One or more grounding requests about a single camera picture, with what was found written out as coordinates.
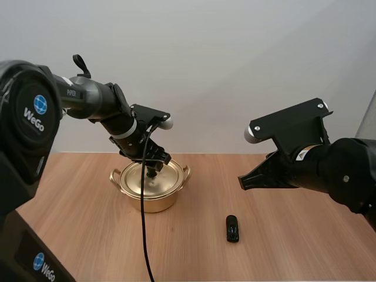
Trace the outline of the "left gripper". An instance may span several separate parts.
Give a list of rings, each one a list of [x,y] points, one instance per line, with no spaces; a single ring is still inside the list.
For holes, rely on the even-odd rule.
[[[145,144],[148,133],[144,125],[140,126],[137,123],[132,129],[134,131],[126,137],[123,137],[123,134],[110,137],[110,141],[119,148],[122,155],[133,160],[142,160],[143,151],[146,147],[147,161],[162,162],[166,165],[170,162],[171,155],[163,147],[158,146],[151,138]]]

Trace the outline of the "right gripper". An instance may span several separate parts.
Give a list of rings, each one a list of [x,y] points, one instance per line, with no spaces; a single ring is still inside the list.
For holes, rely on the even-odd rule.
[[[297,188],[291,163],[281,152],[269,153],[265,160],[249,173],[238,177],[243,190]]]

